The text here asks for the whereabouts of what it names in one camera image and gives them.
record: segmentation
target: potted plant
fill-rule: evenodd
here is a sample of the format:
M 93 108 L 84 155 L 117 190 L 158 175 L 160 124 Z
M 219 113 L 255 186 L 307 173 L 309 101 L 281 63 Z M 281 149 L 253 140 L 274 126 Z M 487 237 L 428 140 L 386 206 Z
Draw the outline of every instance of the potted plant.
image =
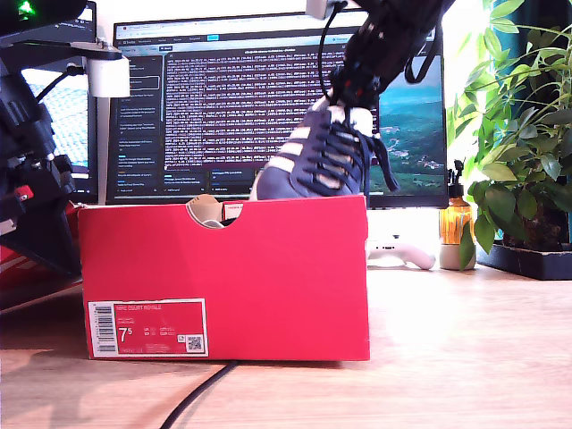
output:
M 507 19 L 523 2 L 496 6 L 491 25 L 508 33 L 527 30 L 526 52 L 510 58 L 487 28 L 478 40 L 492 59 L 470 74 L 449 121 L 457 137 L 479 122 L 476 153 L 465 162 L 467 174 L 476 168 L 486 178 L 467 192 L 477 206 L 478 262 L 535 278 L 572 279 L 572 182 L 566 177 L 572 174 L 572 26 L 545 29 Z M 462 266 L 474 251 L 467 224 Z

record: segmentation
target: green light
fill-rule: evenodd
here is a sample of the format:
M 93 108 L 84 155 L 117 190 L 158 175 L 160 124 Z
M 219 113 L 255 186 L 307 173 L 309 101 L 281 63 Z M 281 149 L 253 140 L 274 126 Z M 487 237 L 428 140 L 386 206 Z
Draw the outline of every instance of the green light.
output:
M 28 0 L 22 2 L 20 6 L 18 6 L 18 14 L 20 15 L 21 20 L 27 20 L 31 15 L 35 15 L 36 11 L 32 9 L 31 4 Z

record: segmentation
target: black planter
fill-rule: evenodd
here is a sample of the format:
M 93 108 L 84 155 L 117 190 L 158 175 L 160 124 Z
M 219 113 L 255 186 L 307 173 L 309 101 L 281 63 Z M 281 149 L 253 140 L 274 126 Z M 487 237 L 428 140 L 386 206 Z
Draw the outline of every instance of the black planter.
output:
M 490 255 L 476 246 L 476 262 L 537 280 L 572 280 L 572 251 L 537 252 L 493 244 Z

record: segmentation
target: amber glass bottle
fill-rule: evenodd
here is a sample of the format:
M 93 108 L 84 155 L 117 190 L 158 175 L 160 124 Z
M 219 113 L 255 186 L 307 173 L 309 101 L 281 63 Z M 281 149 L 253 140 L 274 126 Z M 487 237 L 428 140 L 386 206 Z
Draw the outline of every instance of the amber glass bottle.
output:
M 471 222 L 471 232 L 473 232 L 473 208 L 463 199 L 463 186 L 449 186 L 449 208 L 441 210 L 439 213 L 439 236 L 441 244 L 461 244 L 463 228 L 465 223 Z
M 469 222 L 474 237 L 475 221 L 473 208 L 464 199 L 464 189 L 458 180 L 463 172 L 463 164 L 455 161 L 456 173 L 449 170 L 449 207 L 439 213 L 439 237 L 441 239 L 440 265 L 448 270 L 460 269 L 459 245 L 463 236 L 463 228 Z M 465 269 L 475 267 L 475 259 Z

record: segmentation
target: green plant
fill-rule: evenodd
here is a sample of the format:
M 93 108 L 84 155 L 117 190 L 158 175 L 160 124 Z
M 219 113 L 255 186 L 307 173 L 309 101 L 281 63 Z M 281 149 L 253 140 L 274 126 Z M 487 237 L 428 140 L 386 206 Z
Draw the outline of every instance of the green plant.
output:
M 510 246 L 557 250 L 561 230 L 553 216 L 572 212 L 572 183 L 565 180 L 572 174 L 572 26 L 544 29 L 507 19 L 524 1 L 497 5 L 491 27 L 527 30 L 526 53 L 511 58 L 487 28 L 476 39 L 491 59 L 471 72 L 448 117 L 455 138 L 478 124 L 465 177 L 475 168 L 487 177 L 468 189 L 478 207 L 475 238 L 487 253 L 499 231 Z M 467 233 L 462 240 L 471 239 Z M 473 251 L 461 246 L 463 266 Z

